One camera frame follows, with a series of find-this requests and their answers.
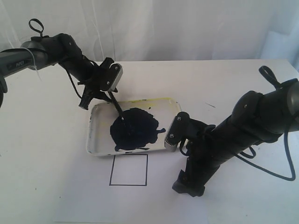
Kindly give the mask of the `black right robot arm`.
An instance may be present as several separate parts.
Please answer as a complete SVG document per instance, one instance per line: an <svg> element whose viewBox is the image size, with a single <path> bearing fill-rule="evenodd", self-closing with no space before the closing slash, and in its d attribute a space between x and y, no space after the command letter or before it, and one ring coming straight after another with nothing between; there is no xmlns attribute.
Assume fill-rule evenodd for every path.
<svg viewBox="0 0 299 224"><path fill-rule="evenodd" d="M299 129L299 82L283 82L270 93L249 91L219 125L208 125L179 112L165 145L186 147L186 168L172 188L180 194L202 196L205 185L220 166L232 157L246 161L244 150Z"/></svg>

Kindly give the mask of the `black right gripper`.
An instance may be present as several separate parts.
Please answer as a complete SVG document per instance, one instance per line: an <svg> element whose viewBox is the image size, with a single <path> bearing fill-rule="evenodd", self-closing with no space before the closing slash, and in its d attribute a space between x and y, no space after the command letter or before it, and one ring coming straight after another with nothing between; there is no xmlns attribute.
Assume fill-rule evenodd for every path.
<svg viewBox="0 0 299 224"><path fill-rule="evenodd" d="M187 156L186 168L179 172L172 189L179 194L188 194L192 197L202 196L205 184L215 173L216 168L209 164L210 146L206 138L215 125L196 127L189 125L182 136L182 141L188 140L187 151L182 154Z"/></svg>

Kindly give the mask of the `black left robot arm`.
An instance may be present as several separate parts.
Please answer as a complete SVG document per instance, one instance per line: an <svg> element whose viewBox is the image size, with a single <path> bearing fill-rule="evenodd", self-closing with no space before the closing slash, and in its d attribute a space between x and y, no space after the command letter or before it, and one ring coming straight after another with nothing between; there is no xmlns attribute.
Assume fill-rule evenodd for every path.
<svg viewBox="0 0 299 224"><path fill-rule="evenodd" d="M113 63L107 58L101 65L83 55L74 39L67 34L56 36L34 36L20 48L7 49L0 53L0 98L8 91L6 78L26 68L39 71L43 68L59 64L67 72L69 78L75 77L78 84L84 85L79 107L87 110L92 99L106 102L112 100L102 89L103 76Z"/></svg>

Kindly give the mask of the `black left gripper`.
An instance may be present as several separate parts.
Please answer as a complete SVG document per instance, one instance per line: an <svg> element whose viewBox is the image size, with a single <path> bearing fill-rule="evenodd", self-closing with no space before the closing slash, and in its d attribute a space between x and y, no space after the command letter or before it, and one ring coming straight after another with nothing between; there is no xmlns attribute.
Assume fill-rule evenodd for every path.
<svg viewBox="0 0 299 224"><path fill-rule="evenodd" d="M105 92L110 89L113 83L110 76L110 66L113 62L112 58L107 57L100 65L93 64L91 77L78 83L85 86L79 103L80 108L88 110L89 104L94 98L112 102Z"/></svg>

